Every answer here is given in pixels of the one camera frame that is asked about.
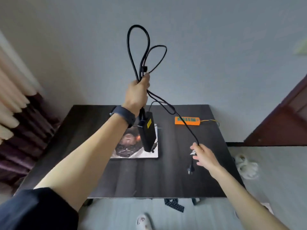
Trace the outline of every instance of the floor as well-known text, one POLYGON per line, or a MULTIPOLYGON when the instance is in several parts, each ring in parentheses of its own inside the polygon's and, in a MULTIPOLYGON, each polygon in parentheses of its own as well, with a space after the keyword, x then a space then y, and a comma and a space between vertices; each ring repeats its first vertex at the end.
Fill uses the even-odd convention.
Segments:
MULTIPOLYGON (((229 147, 259 164, 259 178, 244 180, 260 202, 290 229, 307 226, 307 147, 229 147)), ((226 198, 208 198, 194 207, 180 199, 184 213, 164 205, 163 199, 97 199, 80 210, 79 230, 135 229, 136 217, 148 213, 155 230, 243 229, 226 198)))

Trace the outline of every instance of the person's right arm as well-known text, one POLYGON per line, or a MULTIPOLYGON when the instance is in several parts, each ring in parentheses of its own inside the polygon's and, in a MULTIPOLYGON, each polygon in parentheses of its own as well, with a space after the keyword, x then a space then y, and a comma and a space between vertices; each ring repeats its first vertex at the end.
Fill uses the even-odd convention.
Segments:
POLYGON ((233 205, 243 227, 247 230, 289 230, 280 220, 265 209, 240 183, 217 161, 213 152, 200 144, 191 146, 197 153, 193 156, 197 165, 205 167, 217 180, 225 195, 233 205))

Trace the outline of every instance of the orange power strip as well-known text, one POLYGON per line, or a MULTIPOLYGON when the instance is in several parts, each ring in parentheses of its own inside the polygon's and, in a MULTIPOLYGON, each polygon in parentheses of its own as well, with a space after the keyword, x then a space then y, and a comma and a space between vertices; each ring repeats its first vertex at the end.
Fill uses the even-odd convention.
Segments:
MULTIPOLYGON (((201 120, 198 117, 182 117, 187 125, 197 125, 199 126, 201 120)), ((175 124, 184 125, 183 121, 179 117, 175 117, 175 124)))

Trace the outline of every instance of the person's left arm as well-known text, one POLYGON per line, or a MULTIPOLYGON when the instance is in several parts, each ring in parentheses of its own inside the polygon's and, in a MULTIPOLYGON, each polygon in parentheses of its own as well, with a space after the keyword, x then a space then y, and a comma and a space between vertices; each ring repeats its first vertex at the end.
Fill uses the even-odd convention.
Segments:
MULTIPOLYGON (((130 84, 122 105, 136 116, 147 102, 149 74, 137 84, 130 84)), ((60 161, 35 187, 50 187, 76 211, 80 209, 102 176, 113 150, 120 141, 128 123, 118 114, 90 138, 60 161)))

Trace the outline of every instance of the black power cable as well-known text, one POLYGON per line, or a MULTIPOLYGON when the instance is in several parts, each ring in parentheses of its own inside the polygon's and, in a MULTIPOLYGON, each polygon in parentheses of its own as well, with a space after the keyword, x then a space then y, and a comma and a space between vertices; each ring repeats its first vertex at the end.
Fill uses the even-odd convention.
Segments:
MULTIPOLYGON (((127 48, 128 48, 129 58, 130 58, 130 61, 131 61, 131 64, 132 64, 132 67, 133 67, 133 70, 134 70, 134 73, 135 73, 135 77, 136 77, 136 80, 137 80, 138 83, 142 80, 142 77, 144 76, 144 73, 147 72, 147 67, 145 66, 145 63, 146 63, 146 60, 147 60, 147 57, 148 57, 149 53, 151 52, 151 50, 153 50, 153 49, 155 49, 157 47, 165 48, 165 53, 164 53, 162 59, 159 61, 159 63, 151 71, 149 71, 148 73, 151 73, 152 71, 154 71, 158 67, 158 65, 162 62, 162 60, 164 59, 164 57, 166 55, 167 47, 165 45, 156 45, 156 46, 150 47, 150 37, 149 37, 149 34, 148 34, 147 30, 144 27, 142 27, 140 25, 133 25, 132 27, 129 28, 128 33, 127 33, 127 48), (139 73, 136 70, 136 67, 135 67, 135 64, 133 62, 133 58, 132 58, 132 55, 131 55, 131 51, 130 51, 130 34, 131 34, 131 31, 132 31, 133 28, 140 28, 141 30, 144 31, 144 33, 147 36, 147 48, 146 48, 146 51, 145 51, 145 53, 144 53, 144 55, 143 55, 143 57, 141 59, 141 62, 140 62, 139 73)), ((167 101, 165 101, 163 98, 155 95, 154 93, 150 92, 149 90, 147 90, 147 93, 148 93, 149 97, 151 97, 154 100, 154 102, 158 102, 169 114, 171 114, 171 115, 177 114, 179 116, 179 118, 181 119, 181 121, 185 124, 185 126, 191 132, 191 134, 194 136, 194 138, 196 139, 197 144, 199 145, 199 141, 198 141, 197 137, 192 132, 192 130, 189 128, 189 126, 186 124, 186 122, 183 120, 183 118, 178 114, 178 112, 175 110, 175 108, 171 104, 169 104, 167 101), (162 103, 167 104, 173 110, 174 113, 170 112, 167 108, 165 108, 165 106, 162 105, 162 103)), ((145 120, 145 118, 146 118, 145 110, 144 110, 144 108, 142 108, 140 110, 139 119, 140 120, 141 119, 145 120)), ((194 171, 193 159, 192 159, 192 162, 191 162, 189 170, 191 168, 194 171)))

